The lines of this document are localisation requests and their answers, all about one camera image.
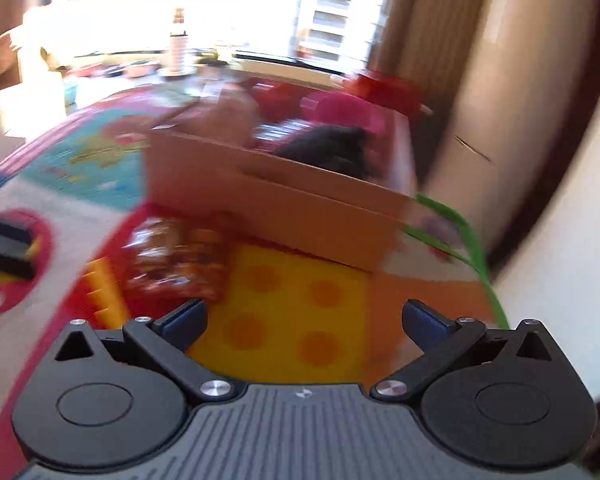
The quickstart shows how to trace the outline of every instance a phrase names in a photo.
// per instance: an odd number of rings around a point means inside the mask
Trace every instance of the brown curtain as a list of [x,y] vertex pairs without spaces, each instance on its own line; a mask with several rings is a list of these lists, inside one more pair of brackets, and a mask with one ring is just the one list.
[[390,0],[369,67],[407,79],[431,96],[453,97],[483,0]]

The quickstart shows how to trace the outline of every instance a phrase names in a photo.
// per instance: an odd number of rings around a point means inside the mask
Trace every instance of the white logo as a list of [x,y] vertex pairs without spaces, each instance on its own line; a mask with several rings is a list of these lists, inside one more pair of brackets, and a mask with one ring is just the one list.
[[301,399],[308,399],[313,394],[314,393],[311,390],[307,390],[306,388],[303,388],[299,392],[296,392],[296,397],[300,397]]

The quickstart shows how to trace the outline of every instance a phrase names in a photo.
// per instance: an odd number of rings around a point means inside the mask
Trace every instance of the circular cover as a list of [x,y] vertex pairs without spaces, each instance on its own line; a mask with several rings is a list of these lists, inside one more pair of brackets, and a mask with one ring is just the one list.
[[24,389],[12,421],[28,458],[71,470],[116,467],[153,452],[183,423],[185,399],[170,380],[90,361],[56,363]]
[[456,370],[425,391],[422,418],[472,462],[508,470],[557,465],[586,444],[596,416],[586,390],[571,388],[573,378],[560,370],[521,358]]

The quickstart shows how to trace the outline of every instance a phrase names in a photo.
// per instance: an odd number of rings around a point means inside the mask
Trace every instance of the window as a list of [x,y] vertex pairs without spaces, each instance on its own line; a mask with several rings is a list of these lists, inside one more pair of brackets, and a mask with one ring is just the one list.
[[362,68],[383,0],[52,0],[65,54],[168,48],[174,8],[184,8],[193,49],[286,57],[333,70]]

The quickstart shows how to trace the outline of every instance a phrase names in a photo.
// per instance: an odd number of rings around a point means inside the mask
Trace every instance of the pink plastic container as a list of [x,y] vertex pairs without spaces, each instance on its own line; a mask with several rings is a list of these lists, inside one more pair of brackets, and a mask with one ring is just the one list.
[[302,99],[304,118],[337,126],[359,126],[376,135],[386,131],[382,110],[360,97],[342,92],[314,92]]

